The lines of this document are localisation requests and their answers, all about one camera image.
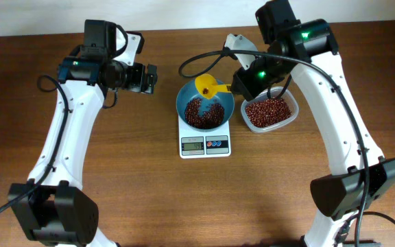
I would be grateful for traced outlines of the blue plastic bowl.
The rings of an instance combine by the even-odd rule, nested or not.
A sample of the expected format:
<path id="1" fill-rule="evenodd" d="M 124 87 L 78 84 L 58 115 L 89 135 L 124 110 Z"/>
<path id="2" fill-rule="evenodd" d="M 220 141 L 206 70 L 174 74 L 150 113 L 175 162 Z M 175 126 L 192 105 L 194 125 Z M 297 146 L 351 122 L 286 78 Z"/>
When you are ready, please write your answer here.
<path id="1" fill-rule="evenodd" d="M 235 109 L 231 93 L 217 93 L 206 99 L 195 86 L 195 80 L 186 83 L 176 98 L 178 116 L 191 129 L 210 132 L 227 123 Z"/>

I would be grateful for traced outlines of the red adzuki beans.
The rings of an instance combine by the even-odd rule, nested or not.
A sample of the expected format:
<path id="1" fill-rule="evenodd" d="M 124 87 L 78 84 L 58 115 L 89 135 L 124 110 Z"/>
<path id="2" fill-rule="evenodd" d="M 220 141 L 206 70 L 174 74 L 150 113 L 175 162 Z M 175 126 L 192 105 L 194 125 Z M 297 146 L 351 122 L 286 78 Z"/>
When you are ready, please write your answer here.
<path id="1" fill-rule="evenodd" d="M 196 130 L 214 130 L 228 122 L 234 112 L 234 97 L 222 93 L 212 99 L 199 94 L 186 98 L 179 94 L 176 108 L 179 118 Z M 283 127 L 298 115 L 298 105 L 288 90 L 277 86 L 262 92 L 252 101 L 244 101 L 241 116 L 251 131 L 268 132 Z"/>

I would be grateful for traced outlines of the clear plastic bean container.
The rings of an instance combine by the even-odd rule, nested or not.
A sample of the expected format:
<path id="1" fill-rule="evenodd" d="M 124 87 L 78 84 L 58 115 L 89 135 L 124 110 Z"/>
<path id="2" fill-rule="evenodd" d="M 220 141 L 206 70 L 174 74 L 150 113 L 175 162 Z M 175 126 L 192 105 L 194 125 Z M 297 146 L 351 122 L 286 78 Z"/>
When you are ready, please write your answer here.
<path id="1" fill-rule="evenodd" d="M 241 115 L 249 129 L 254 133 L 265 133 L 290 124 L 299 113 L 299 106 L 294 96 L 286 90 L 278 99 L 283 87 L 270 89 L 270 96 L 263 91 L 251 101 L 244 100 Z"/>

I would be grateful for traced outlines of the yellow plastic measuring scoop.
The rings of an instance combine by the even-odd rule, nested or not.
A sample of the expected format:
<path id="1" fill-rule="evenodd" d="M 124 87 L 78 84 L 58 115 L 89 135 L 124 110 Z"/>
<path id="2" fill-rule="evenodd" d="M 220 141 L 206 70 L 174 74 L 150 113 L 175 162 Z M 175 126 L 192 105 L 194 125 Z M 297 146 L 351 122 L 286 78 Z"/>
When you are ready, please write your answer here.
<path id="1" fill-rule="evenodd" d="M 212 99 L 218 93 L 232 93 L 231 85 L 219 84 L 212 75 L 207 73 L 196 77 L 195 87 L 198 93 L 206 99 Z"/>

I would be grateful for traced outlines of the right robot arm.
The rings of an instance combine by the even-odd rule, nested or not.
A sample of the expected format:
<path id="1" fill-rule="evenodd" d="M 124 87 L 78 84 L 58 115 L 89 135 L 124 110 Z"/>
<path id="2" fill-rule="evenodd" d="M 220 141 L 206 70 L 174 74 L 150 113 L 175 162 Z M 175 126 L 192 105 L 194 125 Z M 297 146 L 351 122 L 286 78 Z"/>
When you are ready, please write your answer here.
<path id="1" fill-rule="evenodd" d="M 395 183 L 395 158 L 386 158 L 352 98 L 339 47 L 323 19 L 302 23 L 287 0 L 268 1 L 255 14 L 268 50 L 230 34 L 224 43 L 241 68 L 231 89 L 247 101 L 290 76 L 304 95 L 326 147 L 330 174 L 313 180 L 317 213 L 301 246 L 342 246 L 352 225 Z"/>

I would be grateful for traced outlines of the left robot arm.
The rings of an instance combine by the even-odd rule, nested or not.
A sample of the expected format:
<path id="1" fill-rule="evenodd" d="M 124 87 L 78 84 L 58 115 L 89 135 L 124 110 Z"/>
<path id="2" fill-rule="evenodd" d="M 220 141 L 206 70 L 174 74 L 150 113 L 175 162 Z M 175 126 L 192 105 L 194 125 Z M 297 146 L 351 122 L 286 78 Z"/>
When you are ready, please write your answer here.
<path id="1" fill-rule="evenodd" d="M 57 102 L 45 145 L 24 183 L 8 192 L 26 238 L 45 246 L 113 246 L 99 229 L 97 204 L 82 191 L 84 158 L 108 93 L 151 94 L 156 67 L 135 62 L 144 46 L 138 32 L 87 20 L 84 42 L 52 78 Z"/>

